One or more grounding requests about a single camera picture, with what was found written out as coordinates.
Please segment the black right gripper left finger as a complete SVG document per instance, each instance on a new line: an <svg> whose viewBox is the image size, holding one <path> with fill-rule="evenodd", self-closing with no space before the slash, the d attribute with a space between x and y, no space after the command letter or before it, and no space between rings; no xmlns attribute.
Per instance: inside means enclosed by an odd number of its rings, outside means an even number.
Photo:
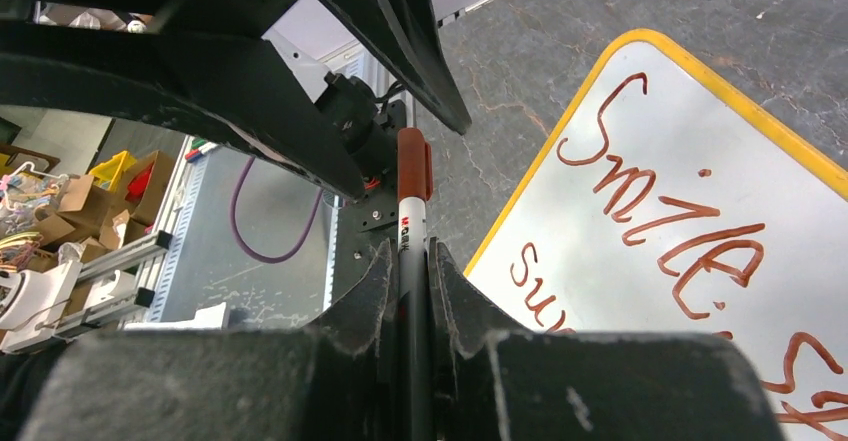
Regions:
<svg viewBox="0 0 848 441"><path fill-rule="evenodd" d="M291 330L140 330L75 342L24 440L393 440L397 248Z"/></svg>

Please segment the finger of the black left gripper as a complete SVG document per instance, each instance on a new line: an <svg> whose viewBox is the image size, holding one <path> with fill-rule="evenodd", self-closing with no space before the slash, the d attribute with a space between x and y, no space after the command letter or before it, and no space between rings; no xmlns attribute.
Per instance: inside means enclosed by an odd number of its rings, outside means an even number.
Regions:
<svg viewBox="0 0 848 441"><path fill-rule="evenodd" d="M464 135L472 118L447 66L432 0L318 0L433 116Z"/></svg>
<svg viewBox="0 0 848 441"><path fill-rule="evenodd" d="M265 40L5 21L1 101L178 131L350 199L365 193L338 131Z"/></svg>

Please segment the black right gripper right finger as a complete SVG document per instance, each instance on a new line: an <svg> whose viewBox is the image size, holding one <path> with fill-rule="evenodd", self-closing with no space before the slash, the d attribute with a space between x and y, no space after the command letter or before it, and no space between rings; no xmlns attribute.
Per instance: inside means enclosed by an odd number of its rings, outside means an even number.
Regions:
<svg viewBox="0 0 848 441"><path fill-rule="evenodd" d="M748 359L686 332L535 333L428 243L440 440L779 440Z"/></svg>

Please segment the white whiteboard marker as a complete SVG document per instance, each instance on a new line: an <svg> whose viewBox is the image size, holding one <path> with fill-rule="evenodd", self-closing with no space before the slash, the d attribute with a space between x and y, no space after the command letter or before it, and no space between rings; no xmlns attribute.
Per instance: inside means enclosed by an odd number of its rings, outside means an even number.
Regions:
<svg viewBox="0 0 848 441"><path fill-rule="evenodd" d="M434 438L425 215L422 199L407 197L399 202L399 434L403 440Z"/></svg>

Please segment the red marker cap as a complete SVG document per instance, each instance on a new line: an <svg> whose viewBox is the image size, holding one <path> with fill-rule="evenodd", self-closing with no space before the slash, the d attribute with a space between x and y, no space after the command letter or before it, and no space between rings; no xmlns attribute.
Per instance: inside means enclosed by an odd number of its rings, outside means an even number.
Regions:
<svg viewBox="0 0 848 441"><path fill-rule="evenodd" d="M433 193L432 153L417 128L407 127L397 135L398 200L416 197L429 201Z"/></svg>

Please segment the yellow framed whiteboard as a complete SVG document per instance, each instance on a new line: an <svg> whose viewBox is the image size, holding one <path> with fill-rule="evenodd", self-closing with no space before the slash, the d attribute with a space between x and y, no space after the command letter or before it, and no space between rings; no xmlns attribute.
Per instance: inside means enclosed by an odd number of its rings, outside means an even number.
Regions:
<svg viewBox="0 0 848 441"><path fill-rule="evenodd" d="M847 436L847 174L666 35L601 54L466 277L535 331L689 331Z"/></svg>

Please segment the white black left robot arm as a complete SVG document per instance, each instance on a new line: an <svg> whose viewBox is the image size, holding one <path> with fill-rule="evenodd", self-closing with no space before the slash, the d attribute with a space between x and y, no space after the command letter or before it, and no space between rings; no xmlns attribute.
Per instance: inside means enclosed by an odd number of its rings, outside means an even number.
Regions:
<svg viewBox="0 0 848 441"><path fill-rule="evenodd" d="M298 0L1 0L1 101L135 121L257 156L351 200L395 141L358 79L311 97L266 32ZM431 0L318 0L449 129L471 118Z"/></svg>

